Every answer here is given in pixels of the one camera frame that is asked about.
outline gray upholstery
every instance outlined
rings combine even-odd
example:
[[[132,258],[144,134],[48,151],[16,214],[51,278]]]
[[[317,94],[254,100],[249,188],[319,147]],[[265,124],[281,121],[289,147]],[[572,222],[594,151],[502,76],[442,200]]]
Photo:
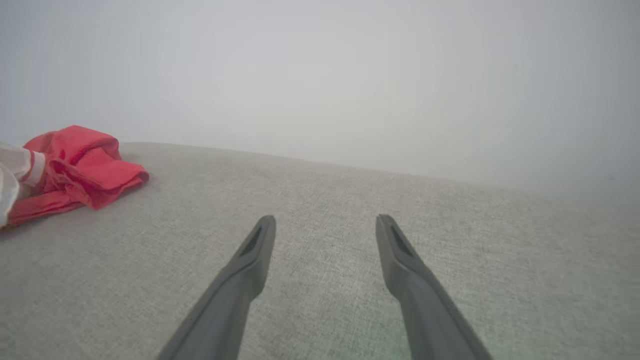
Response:
[[[240,359],[410,358],[378,213],[496,359],[638,351],[638,209],[217,149],[121,153],[148,184],[0,233],[3,359],[153,358],[265,214],[276,243]]]

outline white fabric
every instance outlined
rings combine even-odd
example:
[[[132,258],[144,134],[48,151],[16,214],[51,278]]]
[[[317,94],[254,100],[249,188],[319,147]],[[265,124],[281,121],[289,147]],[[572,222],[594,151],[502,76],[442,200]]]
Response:
[[[6,225],[9,211],[18,199],[20,183],[11,170],[0,162],[0,227]]]
[[[33,170],[25,179],[25,184],[35,186],[44,171],[45,156],[34,152]],[[31,170],[31,152],[22,147],[0,143],[0,227],[6,225],[9,212],[21,193],[20,181]]]

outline red fabric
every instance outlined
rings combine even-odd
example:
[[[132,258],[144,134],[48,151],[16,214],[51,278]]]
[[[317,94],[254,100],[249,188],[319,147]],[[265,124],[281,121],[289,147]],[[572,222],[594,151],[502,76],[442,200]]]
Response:
[[[17,201],[9,213],[13,225],[83,205],[100,209],[149,179],[141,165],[120,159],[116,138],[81,126],[40,135],[24,148],[44,153],[46,165],[40,195]]]

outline gray background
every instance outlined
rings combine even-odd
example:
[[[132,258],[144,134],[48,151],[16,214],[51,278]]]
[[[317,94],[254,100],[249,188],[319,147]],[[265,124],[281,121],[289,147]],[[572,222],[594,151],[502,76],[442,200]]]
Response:
[[[640,203],[635,0],[4,0],[0,140],[71,124]]]

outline sofa cushion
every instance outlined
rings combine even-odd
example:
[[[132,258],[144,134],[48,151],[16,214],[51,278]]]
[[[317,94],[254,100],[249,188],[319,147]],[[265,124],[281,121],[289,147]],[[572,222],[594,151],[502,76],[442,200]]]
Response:
[[[397,220],[494,358],[637,351],[637,209],[218,149],[128,143],[121,153],[148,184],[99,211],[0,233],[7,358],[155,357],[266,214],[275,247],[240,359],[410,358],[382,278],[379,213]]]

